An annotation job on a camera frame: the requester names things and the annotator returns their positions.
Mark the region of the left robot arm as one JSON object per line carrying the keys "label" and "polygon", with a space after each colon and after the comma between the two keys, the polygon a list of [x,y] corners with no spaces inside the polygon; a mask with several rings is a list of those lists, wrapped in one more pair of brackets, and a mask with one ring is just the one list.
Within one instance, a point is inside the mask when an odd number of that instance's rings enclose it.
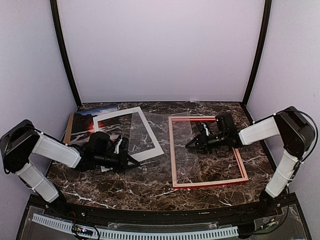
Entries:
{"label": "left robot arm", "polygon": [[124,149],[127,138],[97,131],[82,146],[63,143],[36,129],[25,119],[0,138],[0,153],[6,174],[16,174],[36,192],[60,218],[71,213],[63,193],[30,161],[31,155],[41,156],[78,172],[92,171],[97,166],[123,172],[140,166]]}

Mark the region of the white photo mat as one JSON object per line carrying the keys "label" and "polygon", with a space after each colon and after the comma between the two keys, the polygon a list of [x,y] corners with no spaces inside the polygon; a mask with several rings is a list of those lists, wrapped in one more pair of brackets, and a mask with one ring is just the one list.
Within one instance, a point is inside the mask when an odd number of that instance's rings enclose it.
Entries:
{"label": "white photo mat", "polygon": [[127,115],[131,116],[128,138],[129,156],[141,163],[163,155],[164,151],[139,106],[95,116],[93,118],[94,131],[100,130],[99,123],[103,121]]}

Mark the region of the clear acrylic sheet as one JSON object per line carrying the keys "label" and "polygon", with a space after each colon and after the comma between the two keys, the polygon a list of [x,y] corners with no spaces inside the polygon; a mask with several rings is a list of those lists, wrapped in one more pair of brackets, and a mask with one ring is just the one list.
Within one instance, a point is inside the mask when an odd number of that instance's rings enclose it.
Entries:
{"label": "clear acrylic sheet", "polygon": [[[126,171],[125,178],[147,184],[171,182],[169,116],[149,112],[144,112],[143,114],[163,150],[163,154],[141,161],[139,167]],[[193,177],[200,174],[197,153],[194,150],[185,148],[185,145],[194,137],[191,123],[189,121],[174,122],[172,127],[177,180],[179,183],[191,182]],[[131,116],[128,153],[132,156],[154,149],[155,145],[140,115],[133,113]]]}

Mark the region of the red wooden picture frame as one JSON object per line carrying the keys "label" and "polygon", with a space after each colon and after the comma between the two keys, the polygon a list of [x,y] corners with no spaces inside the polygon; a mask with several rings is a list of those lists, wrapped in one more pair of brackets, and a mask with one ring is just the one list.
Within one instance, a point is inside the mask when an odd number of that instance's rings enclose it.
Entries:
{"label": "red wooden picture frame", "polygon": [[169,116],[168,117],[172,187],[174,189],[194,189],[194,188],[221,187],[221,186],[227,186],[227,185],[247,183],[249,181],[248,174],[246,172],[243,160],[237,148],[232,148],[232,152],[235,156],[235,160],[240,171],[240,175],[241,175],[240,178],[207,181],[207,182],[178,183],[178,170],[177,170],[175,143],[174,143],[173,123],[187,122],[187,121],[202,123],[202,122],[217,122],[217,119],[215,116]]}

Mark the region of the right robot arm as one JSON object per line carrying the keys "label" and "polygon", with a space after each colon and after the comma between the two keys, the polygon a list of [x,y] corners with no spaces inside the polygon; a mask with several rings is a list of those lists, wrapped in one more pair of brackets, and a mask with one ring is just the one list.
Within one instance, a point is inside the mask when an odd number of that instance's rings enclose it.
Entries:
{"label": "right robot arm", "polygon": [[319,139],[315,120],[309,114],[289,106],[243,129],[237,128],[231,113],[217,115],[215,122],[217,134],[212,133],[206,122],[201,122],[200,134],[185,148],[207,154],[220,147],[238,149],[256,142],[279,139],[282,156],[261,194],[265,198],[255,205],[255,213],[266,217],[275,208],[272,199],[277,198],[294,180],[300,165],[314,151]]}

